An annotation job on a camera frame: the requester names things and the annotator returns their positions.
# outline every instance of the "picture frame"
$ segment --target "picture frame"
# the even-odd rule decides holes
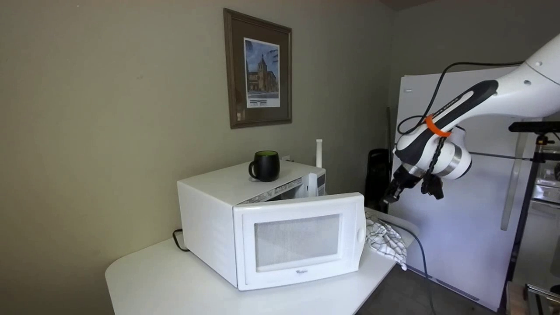
[[[292,122],[292,29],[224,8],[229,126]]]

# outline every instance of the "white microwave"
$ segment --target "white microwave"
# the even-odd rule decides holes
[[[248,162],[176,182],[185,246],[239,290],[358,269],[364,196],[325,194],[325,171],[281,161],[274,182]]]

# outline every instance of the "black mug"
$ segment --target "black mug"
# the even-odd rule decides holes
[[[255,157],[248,162],[248,175],[260,182],[278,178],[280,157],[276,150],[257,150]]]

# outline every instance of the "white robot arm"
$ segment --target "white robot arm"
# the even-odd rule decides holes
[[[467,173],[470,154],[451,133],[458,122],[476,115],[544,117],[558,110],[560,35],[514,71],[472,85],[400,136],[393,152],[402,164],[393,173],[385,201],[397,201],[402,189],[414,187],[420,178],[423,178],[421,192],[439,199],[442,197],[439,178],[458,178]]]

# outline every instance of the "refrigerator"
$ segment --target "refrigerator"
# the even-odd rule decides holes
[[[430,112],[472,84],[511,70],[448,73]],[[423,113],[437,77],[439,73],[400,78],[397,122]],[[535,147],[533,134],[509,133],[514,120],[519,117],[486,115],[463,120],[460,126],[465,127],[465,147],[472,154],[470,169],[462,178],[442,180],[442,199],[421,194],[418,183],[404,189],[400,199],[388,204],[388,213],[416,224],[430,280],[491,311],[500,306]],[[418,245],[407,250],[407,264],[423,271]]]

